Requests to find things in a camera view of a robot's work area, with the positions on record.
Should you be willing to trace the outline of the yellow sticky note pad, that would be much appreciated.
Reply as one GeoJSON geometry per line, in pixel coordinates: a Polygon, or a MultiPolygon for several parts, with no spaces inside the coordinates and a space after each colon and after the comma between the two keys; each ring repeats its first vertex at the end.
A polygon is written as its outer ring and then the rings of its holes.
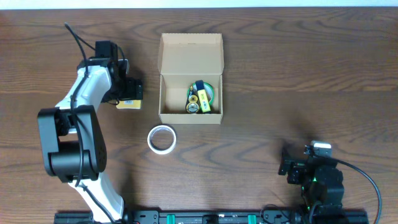
{"type": "Polygon", "coordinates": [[[116,105],[119,110],[139,110],[142,106],[142,100],[120,100],[116,105]]]}

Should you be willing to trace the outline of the white tape roll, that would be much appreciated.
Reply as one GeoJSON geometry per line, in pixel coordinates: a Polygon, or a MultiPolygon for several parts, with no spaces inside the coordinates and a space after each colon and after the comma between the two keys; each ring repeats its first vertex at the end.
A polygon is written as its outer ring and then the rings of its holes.
{"type": "Polygon", "coordinates": [[[154,126],[147,135],[147,144],[157,155],[170,154],[177,145],[177,133],[169,125],[154,126]]]}

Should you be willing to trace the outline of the brown cardboard box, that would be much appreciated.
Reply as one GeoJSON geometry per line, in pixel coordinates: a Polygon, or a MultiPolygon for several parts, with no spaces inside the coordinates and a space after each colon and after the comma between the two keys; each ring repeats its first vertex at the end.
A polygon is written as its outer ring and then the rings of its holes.
{"type": "Polygon", "coordinates": [[[221,124],[224,51],[221,34],[163,33],[158,55],[159,117],[164,124],[221,124]],[[210,114],[189,114],[187,90],[197,80],[215,92],[210,114]]]}

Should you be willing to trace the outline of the yellow blue highlighter pen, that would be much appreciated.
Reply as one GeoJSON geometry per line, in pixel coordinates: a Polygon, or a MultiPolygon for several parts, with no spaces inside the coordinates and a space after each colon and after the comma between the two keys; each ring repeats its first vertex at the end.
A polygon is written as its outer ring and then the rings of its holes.
{"type": "Polygon", "coordinates": [[[198,99],[201,104],[201,110],[202,113],[211,113],[211,108],[210,104],[207,98],[206,90],[205,90],[205,85],[203,80],[198,80],[195,82],[196,87],[197,87],[197,93],[198,93],[198,99]]]}

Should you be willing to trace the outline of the green tape roll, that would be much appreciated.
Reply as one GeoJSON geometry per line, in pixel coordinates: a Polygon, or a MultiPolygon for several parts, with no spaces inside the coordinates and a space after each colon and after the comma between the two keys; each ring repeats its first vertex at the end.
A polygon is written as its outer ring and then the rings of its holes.
{"type": "MultiPolygon", "coordinates": [[[[212,87],[209,83],[207,83],[207,82],[204,82],[203,85],[204,85],[204,87],[205,87],[205,91],[206,91],[207,98],[208,98],[208,100],[209,100],[209,104],[212,105],[213,102],[214,102],[214,98],[213,98],[213,97],[214,97],[214,95],[215,95],[214,89],[213,89],[213,87],[212,87]]],[[[197,94],[197,86],[196,86],[195,83],[193,83],[193,84],[188,88],[188,90],[187,90],[187,98],[189,98],[190,95],[192,95],[192,91],[193,91],[194,94],[197,94]]]]}

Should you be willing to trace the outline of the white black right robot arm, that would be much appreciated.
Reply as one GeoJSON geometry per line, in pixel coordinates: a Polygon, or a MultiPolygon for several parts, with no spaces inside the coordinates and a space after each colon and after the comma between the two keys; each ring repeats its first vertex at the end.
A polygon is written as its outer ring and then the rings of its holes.
{"type": "Polygon", "coordinates": [[[282,150],[279,175],[286,175],[289,184],[301,186],[307,223],[327,222],[342,216],[345,192],[343,173],[330,157],[309,152],[306,160],[295,159],[282,150]]]}

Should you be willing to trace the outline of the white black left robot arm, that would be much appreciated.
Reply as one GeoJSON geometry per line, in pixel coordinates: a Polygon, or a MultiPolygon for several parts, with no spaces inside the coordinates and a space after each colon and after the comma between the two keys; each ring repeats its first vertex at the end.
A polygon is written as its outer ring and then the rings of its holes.
{"type": "Polygon", "coordinates": [[[45,171],[76,190],[91,210],[85,218],[74,213],[56,215],[55,223],[134,221],[105,171],[107,149],[97,117],[101,103],[135,99],[129,90],[136,83],[126,76],[128,71],[126,59],[82,61],[64,99],[37,115],[45,171]]]}

